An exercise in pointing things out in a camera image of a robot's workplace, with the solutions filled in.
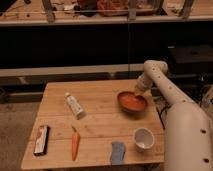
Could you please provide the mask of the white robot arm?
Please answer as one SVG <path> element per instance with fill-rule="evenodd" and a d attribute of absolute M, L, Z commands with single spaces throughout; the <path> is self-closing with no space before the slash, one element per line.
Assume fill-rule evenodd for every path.
<path fill-rule="evenodd" d="M 155 84 L 170 105 L 165 123 L 164 171 L 213 171 L 210 121 L 205 111 L 167 76 L 164 61 L 147 60 L 137 95 Z"/>

